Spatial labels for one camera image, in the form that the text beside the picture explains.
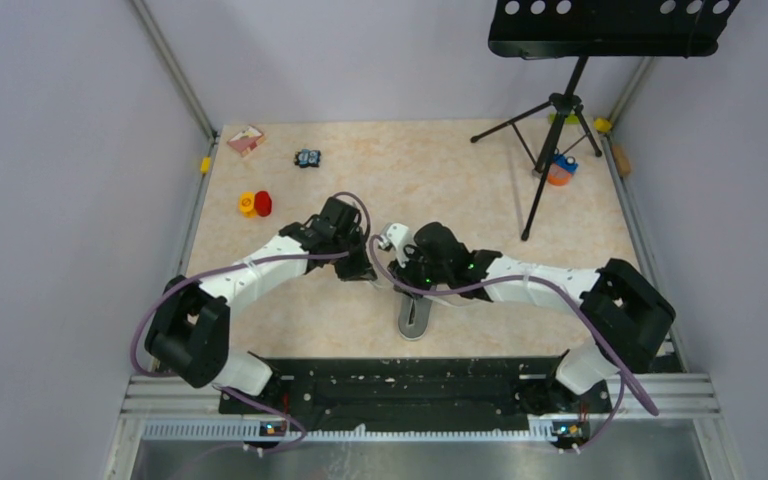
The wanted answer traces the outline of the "grey canvas sneaker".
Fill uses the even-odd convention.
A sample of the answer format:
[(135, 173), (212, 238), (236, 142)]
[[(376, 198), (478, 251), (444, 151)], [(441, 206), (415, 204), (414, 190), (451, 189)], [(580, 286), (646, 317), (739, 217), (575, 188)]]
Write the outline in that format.
[(403, 339), (417, 341), (421, 339), (429, 325), (433, 302), (425, 297), (415, 298), (402, 294), (397, 317), (397, 328)]

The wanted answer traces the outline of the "black music stand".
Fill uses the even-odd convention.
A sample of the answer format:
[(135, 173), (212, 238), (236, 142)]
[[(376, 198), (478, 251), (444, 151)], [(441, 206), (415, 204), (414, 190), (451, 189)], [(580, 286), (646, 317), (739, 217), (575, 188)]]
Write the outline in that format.
[(499, 1), (488, 34), (496, 56), (525, 61), (573, 58), (561, 92), (544, 103), (471, 137), (476, 143), (551, 108), (555, 117), (538, 154), (529, 157), (540, 176), (522, 240), (532, 226), (567, 118), (584, 118), (576, 90), (593, 57), (708, 57), (737, 8), (735, 1)]

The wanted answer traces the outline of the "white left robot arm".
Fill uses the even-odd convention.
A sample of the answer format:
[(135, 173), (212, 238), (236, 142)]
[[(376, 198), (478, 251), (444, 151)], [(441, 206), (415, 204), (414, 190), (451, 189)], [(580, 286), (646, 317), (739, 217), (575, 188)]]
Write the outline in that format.
[(365, 252), (371, 220), (354, 193), (327, 198), (321, 211), (284, 226), (264, 246), (232, 265), (178, 275), (140, 321), (144, 350), (193, 388), (230, 387), (257, 413), (279, 404), (275, 370), (230, 345), (232, 320), (283, 284), (327, 265), (342, 281), (377, 275)]

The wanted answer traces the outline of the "yellow corner clip left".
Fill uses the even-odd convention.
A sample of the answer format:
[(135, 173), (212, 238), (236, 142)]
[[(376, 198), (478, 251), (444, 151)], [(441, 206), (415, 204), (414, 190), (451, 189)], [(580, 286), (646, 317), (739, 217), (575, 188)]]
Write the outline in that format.
[(207, 175), (211, 168), (211, 158), (204, 157), (201, 161), (199, 171), (202, 175)]

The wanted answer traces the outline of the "small black blue toy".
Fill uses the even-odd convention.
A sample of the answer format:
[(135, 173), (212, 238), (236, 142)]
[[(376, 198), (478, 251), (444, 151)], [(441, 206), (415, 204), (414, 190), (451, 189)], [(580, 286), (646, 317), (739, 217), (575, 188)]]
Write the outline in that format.
[(302, 149), (295, 153), (294, 164), (299, 168), (318, 168), (321, 156), (320, 150)]

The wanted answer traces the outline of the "red round toy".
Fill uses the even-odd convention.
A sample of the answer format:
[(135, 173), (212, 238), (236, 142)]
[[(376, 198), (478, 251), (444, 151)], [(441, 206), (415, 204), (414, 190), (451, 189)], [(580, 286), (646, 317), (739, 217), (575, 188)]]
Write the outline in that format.
[(259, 217), (268, 217), (271, 215), (273, 200), (268, 191), (261, 190), (255, 193), (254, 209)]

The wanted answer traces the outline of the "pink and white box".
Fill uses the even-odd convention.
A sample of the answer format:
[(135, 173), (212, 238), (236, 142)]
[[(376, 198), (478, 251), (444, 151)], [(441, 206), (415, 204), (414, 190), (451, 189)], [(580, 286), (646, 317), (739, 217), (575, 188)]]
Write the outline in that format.
[(263, 131), (253, 125), (247, 125), (232, 135), (226, 142), (228, 147), (240, 157), (248, 156), (260, 146), (266, 139)]

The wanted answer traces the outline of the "yellow corner clip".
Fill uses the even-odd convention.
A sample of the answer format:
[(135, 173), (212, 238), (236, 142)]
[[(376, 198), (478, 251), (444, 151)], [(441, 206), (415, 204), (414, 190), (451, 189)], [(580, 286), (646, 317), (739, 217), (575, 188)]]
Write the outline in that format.
[(602, 134), (607, 134), (613, 129), (613, 124), (606, 118), (597, 117), (593, 120), (592, 125), (595, 130)]
[(204, 157), (201, 161), (199, 171), (202, 175), (207, 175), (211, 168), (211, 158)]

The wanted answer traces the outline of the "orange blue toy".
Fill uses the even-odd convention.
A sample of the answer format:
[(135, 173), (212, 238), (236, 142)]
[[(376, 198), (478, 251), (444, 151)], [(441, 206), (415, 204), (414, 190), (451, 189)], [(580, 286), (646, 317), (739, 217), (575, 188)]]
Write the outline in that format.
[(578, 167), (574, 157), (556, 154), (549, 168), (547, 182), (553, 186), (565, 186), (571, 181)]

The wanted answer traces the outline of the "yellow round toy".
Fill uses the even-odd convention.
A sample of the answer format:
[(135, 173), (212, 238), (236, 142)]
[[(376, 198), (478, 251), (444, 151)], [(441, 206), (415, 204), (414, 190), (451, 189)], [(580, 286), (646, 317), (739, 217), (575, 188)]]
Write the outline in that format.
[(238, 210), (246, 218), (257, 217), (258, 213), (255, 207), (256, 194), (254, 192), (244, 192), (238, 199)]

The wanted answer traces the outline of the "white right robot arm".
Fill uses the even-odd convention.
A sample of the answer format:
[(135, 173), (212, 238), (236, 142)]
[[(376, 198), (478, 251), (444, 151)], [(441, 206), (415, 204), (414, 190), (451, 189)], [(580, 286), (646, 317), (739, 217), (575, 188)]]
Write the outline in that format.
[(549, 404), (560, 412), (574, 411), (588, 390), (614, 375), (640, 395), (636, 377), (650, 371), (676, 318), (666, 298), (623, 259), (599, 268), (528, 263), (496, 250), (471, 250), (439, 222), (417, 233), (392, 223), (368, 248), (395, 253), (388, 265), (376, 254), (369, 257), (412, 296), (521, 303), (577, 317), (590, 337), (562, 354), (546, 385)]

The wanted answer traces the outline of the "yellow corner clip right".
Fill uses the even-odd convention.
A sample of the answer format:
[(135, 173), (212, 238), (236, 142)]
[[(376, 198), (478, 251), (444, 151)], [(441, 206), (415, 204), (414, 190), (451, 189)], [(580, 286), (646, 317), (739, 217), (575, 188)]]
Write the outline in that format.
[(593, 120), (592, 125), (595, 130), (602, 134), (607, 134), (613, 129), (613, 124), (606, 118), (597, 117)]

